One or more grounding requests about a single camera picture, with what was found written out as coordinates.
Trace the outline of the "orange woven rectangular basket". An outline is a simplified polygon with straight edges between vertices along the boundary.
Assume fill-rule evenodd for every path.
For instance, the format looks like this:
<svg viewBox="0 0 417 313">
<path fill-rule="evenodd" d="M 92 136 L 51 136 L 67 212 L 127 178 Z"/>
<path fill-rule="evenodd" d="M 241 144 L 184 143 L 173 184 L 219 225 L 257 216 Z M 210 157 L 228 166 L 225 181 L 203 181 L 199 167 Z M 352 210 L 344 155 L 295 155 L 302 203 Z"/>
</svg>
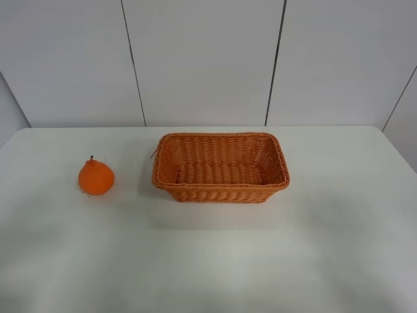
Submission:
<svg viewBox="0 0 417 313">
<path fill-rule="evenodd" d="M 263 203 L 290 183 L 280 143 L 266 132 L 170 133 L 154 154 L 152 183 L 178 202 Z"/>
</svg>

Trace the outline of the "orange fruit with stem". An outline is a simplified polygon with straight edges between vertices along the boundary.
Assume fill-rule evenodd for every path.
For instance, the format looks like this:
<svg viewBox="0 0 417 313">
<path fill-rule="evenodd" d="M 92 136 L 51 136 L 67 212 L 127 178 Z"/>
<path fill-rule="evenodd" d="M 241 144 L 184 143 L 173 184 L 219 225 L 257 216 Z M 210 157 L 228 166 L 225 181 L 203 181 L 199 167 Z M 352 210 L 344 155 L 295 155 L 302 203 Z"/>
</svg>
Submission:
<svg viewBox="0 0 417 313">
<path fill-rule="evenodd" d="M 78 174 L 80 189 L 93 196 L 105 194 L 112 188 L 114 182 L 113 170 L 106 164 L 95 160 L 93 156 L 90 156 Z"/>
</svg>

